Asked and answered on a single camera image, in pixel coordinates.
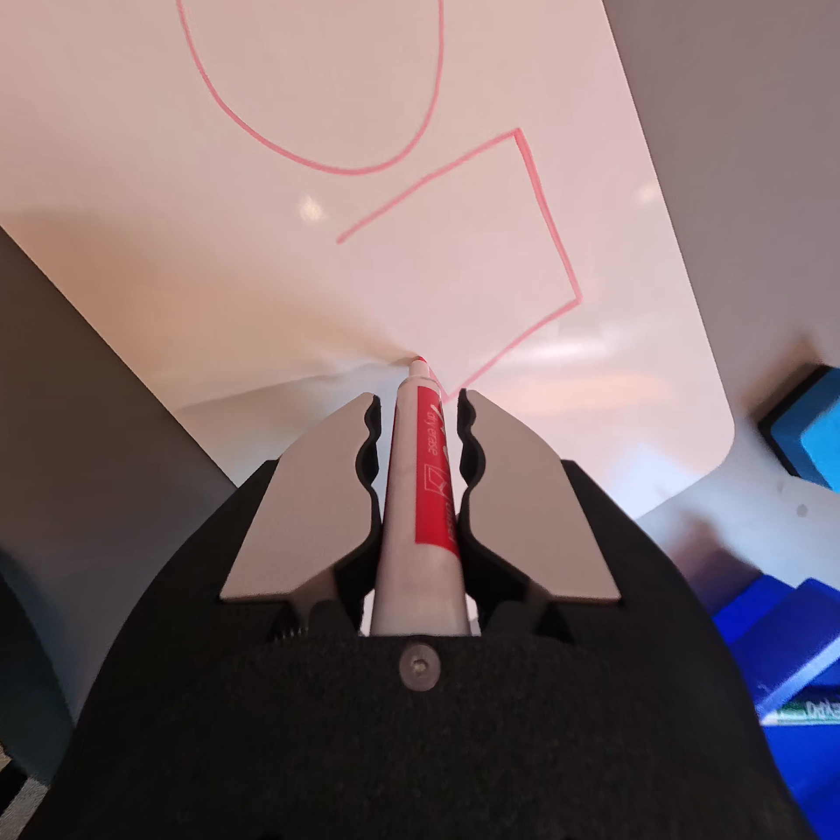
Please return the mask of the blue whiteboard eraser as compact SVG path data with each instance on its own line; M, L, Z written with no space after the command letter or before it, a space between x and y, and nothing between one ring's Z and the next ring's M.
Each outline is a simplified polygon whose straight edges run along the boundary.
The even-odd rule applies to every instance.
M839 369L825 364L759 421L759 433L793 477L839 492Z

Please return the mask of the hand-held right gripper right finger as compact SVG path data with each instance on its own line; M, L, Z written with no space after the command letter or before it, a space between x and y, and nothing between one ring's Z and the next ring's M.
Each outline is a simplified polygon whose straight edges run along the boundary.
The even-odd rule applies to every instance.
M475 390L458 396L458 514L467 594L478 623L504 604L539 621L550 603L612 606L621 593L561 457Z

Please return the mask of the blue plastic bin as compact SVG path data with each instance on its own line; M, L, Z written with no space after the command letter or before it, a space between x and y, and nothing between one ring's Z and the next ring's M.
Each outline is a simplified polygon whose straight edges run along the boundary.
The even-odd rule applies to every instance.
M713 621L741 670L759 722L788 700L839 695L839 593L761 574ZM762 727L783 781L819 838L839 838L839 725Z

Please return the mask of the black textured wrist pad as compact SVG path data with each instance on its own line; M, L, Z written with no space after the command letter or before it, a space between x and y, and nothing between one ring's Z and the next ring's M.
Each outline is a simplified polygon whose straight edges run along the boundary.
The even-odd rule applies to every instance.
M52 662L14 588L17 569L1 551L1 741L29 779L53 785L74 723Z

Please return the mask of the white whiteboard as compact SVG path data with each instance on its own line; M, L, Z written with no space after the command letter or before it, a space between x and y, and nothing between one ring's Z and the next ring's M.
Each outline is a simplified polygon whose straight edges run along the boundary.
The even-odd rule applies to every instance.
M2 2L2 227L235 481L414 355L633 517L732 446L601 2Z

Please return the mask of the green dry-erase marker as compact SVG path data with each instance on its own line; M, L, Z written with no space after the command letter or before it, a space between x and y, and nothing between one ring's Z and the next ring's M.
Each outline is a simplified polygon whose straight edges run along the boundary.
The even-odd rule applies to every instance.
M761 720L764 728L839 725L839 695L825 692L788 700Z

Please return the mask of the red dry-erase marker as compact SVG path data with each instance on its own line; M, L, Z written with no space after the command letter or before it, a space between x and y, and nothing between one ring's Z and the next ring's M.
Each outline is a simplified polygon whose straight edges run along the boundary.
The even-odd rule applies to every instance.
M372 636L469 635L442 396L424 358L397 389Z

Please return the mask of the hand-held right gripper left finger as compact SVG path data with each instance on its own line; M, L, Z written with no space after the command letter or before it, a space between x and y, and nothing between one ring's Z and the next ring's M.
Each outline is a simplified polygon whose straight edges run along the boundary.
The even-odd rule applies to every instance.
M276 468L221 590L224 603L335 598L361 618L382 542L378 396L363 392L310 428Z

